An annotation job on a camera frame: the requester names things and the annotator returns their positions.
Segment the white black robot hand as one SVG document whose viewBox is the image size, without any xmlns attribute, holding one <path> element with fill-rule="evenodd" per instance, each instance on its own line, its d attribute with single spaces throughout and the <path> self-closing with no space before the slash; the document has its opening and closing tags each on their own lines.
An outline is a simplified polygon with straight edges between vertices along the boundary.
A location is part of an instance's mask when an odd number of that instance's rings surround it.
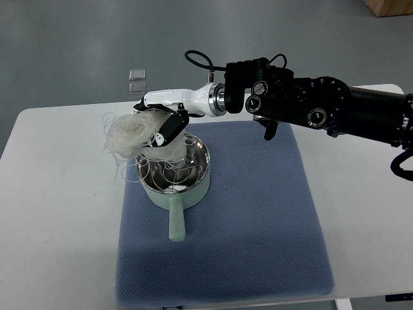
<svg viewBox="0 0 413 310">
<path fill-rule="evenodd" d="M 149 146 L 165 147 L 183 132 L 191 117 L 218 117 L 227 113 L 224 104 L 225 86 L 222 83 L 207 83 L 197 89 L 168 89 L 152 91 L 134 106 L 138 112 L 150 109 L 166 112 L 167 119 L 151 136 Z"/>
</svg>

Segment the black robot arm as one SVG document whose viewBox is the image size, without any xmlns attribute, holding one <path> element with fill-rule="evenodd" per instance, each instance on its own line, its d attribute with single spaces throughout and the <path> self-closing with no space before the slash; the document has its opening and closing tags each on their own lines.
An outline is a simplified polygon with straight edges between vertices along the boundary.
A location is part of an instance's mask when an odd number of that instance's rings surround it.
<svg viewBox="0 0 413 310">
<path fill-rule="evenodd" d="M 412 94 L 393 94 L 350 87 L 334 77 L 295 78 L 285 65 L 277 67 L 261 57 L 203 66 L 223 71 L 225 86 L 213 94 L 212 106 L 231 114 L 246 110 L 266 128 L 271 140 L 279 123 L 325 130 L 333 138 L 349 134 L 401 147 L 390 164 L 398 177 L 412 180 L 412 171 L 401 164 L 412 157 Z"/>
</svg>

